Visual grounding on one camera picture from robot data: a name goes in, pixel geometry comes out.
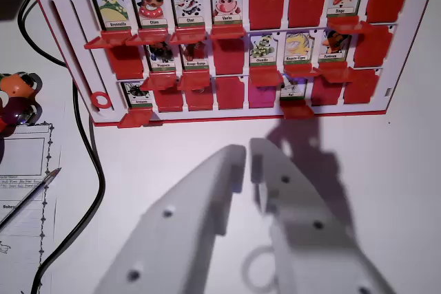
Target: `screw hole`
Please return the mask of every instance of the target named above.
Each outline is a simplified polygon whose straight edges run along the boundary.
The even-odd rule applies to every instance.
[[[366,287],[359,287],[358,292],[360,294],[371,294],[371,291],[369,289],[367,289]]]
[[[173,206],[168,206],[163,211],[163,217],[164,218],[170,218],[173,216],[174,212],[176,211],[176,208]]]
[[[129,282],[135,282],[137,281],[141,276],[141,273],[138,270],[130,270],[127,274],[127,280]]]
[[[321,230],[323,229],[323,227],[325,227],[323,225],[323,223],[319,220],[314,220],[314,223],[312,223],[313,227],[316,228],[317,230]]]

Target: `character name label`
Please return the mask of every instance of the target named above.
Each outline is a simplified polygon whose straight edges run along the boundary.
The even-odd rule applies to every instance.
[[[329,8],[328,14],[351,14],[355,12],[354,7]]]

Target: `white table surface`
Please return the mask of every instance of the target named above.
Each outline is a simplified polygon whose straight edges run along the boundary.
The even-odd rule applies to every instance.
[[[221,147],[248,146],[250,138],[269,137],[292,155],[334,210],[350,219],[360,246],[397,293],[438,294],[440,15],[441,0],[430,0],[385,115],[95,128],[106,195],[87,229],[50,268],[52,292],[92,293],[139,216],[158,197]],[[31,37],[60,59],[38,6],[27,25]],[[2,72],[33,71],[66,91],[63,170],[55,185],[58,244],[89,207],[98,186],[74,122],[70,76],[26,44],[15,19],[0,21],[0,32]],[[84,108],[83,115],[87,124]],[[252,189],[248,160],[227,236],[215,244],[207,294],[251,293],[241,279],[243,261],[270,244],[268,219],[258,214]],[[271,256],[256,261],[251,273],[257,284],[271,279],[273,264]]]

